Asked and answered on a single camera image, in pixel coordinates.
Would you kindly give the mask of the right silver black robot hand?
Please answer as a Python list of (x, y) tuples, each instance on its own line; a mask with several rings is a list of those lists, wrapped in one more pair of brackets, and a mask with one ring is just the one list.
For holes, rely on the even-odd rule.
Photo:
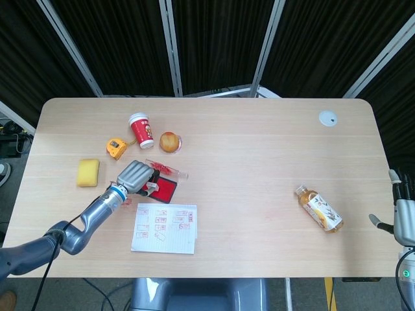
[(394, 223), (386, 224), (374, 214), (368, 217), (376, 228), (393, 235), (400, 245), (414, 247), (414, 179), (394, 169), (388, 175), (394, 199)]

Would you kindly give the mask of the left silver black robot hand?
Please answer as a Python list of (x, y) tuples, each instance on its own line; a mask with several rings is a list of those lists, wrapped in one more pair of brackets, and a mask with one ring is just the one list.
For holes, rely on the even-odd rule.
[(159, 191), (159, 178), (159, 170), (140, 161), (133, 160), (118, 175), (116, 183), (124, 187), (129, 194), (139, 194), (148, 197), (153, 192)]

